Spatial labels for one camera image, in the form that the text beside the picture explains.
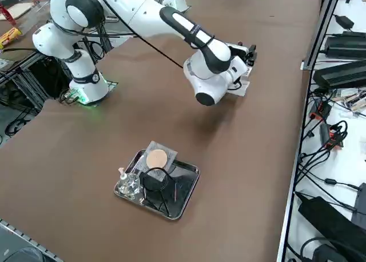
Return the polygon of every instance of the brown tabletop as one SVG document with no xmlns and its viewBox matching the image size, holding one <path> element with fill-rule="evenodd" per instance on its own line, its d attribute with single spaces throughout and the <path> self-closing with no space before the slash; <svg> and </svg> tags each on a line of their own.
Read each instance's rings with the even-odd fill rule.
<svg viewBox="0 0 366 262">
<path fill-rule="evenodd" d="M 46 101 L 1 150 L 0 217 L 65 261 L 274 261 L 306 89 L 300 63 L 320 0 L 188 0 L 227 42 L 257 44 L 245 98 L 201 106 L 180 68 L 130 39 L 98 64 L 117 89 L 96 108 Z M 150 40 L 179 63 L 194 51 Z M 151 140 L 201 169 L 176 222 L 113 187 Z"/>
</svg>

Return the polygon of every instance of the cork coaster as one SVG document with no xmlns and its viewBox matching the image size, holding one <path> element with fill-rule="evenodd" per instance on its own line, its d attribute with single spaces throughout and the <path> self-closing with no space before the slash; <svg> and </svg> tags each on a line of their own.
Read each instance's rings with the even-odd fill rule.
<svg viewBox="0 0 366 262">
<path fill-rule="evenodd" d="M 162 149 L 152 150 L 146 158 L 146 164 L 150 169 L 163 168 L 168 161 L 168 156 Z"/>
</svg>

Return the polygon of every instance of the plug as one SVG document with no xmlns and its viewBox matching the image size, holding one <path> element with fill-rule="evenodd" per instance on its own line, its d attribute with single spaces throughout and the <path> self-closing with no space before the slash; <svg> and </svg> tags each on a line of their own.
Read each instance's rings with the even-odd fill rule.
<svg viewBox="0 0 366 262">
<path fill-rule="evenodd" d="M 354 26 L 354 22 L 352 22 L 348 17 L 346 16 L 338 16 L 334 14 L 334 17 L 336 17 L 336 22 L 338 25 L 343 27 L 344 29 L 351 29 Z"/>
</svg>

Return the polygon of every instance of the metal tray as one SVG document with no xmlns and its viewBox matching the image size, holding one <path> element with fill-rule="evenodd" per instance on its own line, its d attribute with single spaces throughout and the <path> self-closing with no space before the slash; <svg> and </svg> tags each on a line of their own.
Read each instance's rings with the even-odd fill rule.
<svg viewBox="0 0 366 262">
<path fill-rule="evenodd" d="M 139 151 L 135 155 L 134 159 L 132 159 L 131 163 L 126 168 L 125 173 L 130 173 L 133 170 L 144 152 L 145 149 Z M 130 199 L 127 196 L 120 194 L 117 186 L 118 182 L 114 187 L 114 194 L 138 206 L 164 216 L 167 219 L 178 220 L 182 216 L 194 187 L 197 184 L 198 178 L 200 177 L 200 170 L 194 165 L 174 160 L 167 172 L 176 182 L 176 184 L 174 184 L 174 191 L 170 190 L 172 187 L 169 186 L 162 190 L 162 195 L 167 207 L 169 208 L 169 213 L 166 211 L 165 206 L 162 205 L 164 202 L 161 200 L 160 194 L 149 192 L 145 190 L 142 185 L 140 193 L 136 194 L 134 199 Z"/>
</svg>

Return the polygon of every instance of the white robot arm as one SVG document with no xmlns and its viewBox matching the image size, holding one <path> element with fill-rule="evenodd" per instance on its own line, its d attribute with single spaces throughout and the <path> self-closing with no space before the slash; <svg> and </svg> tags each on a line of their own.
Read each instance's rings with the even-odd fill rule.
<svg viewBox="0 0 366 262">
<path fill-rule="evenodd" d="M 255 52 L 216 39 L 178 10 L 154 0 L 51 0 L 53 23 L 37 30 L 33 42 L 42 53 L 65 62 L 74 77 L 70 88 L 84 97 L 84 104 L 106 96 L 108 86 L 88 53 L 73 49 L 82 37 L 70 32 L 100 25 L 110 11 L 143 38 L 174 34 L 197 49 L 185 61 L 184 74 L 203 105 L 218 103 L 255 58 Z"/>
</svg>

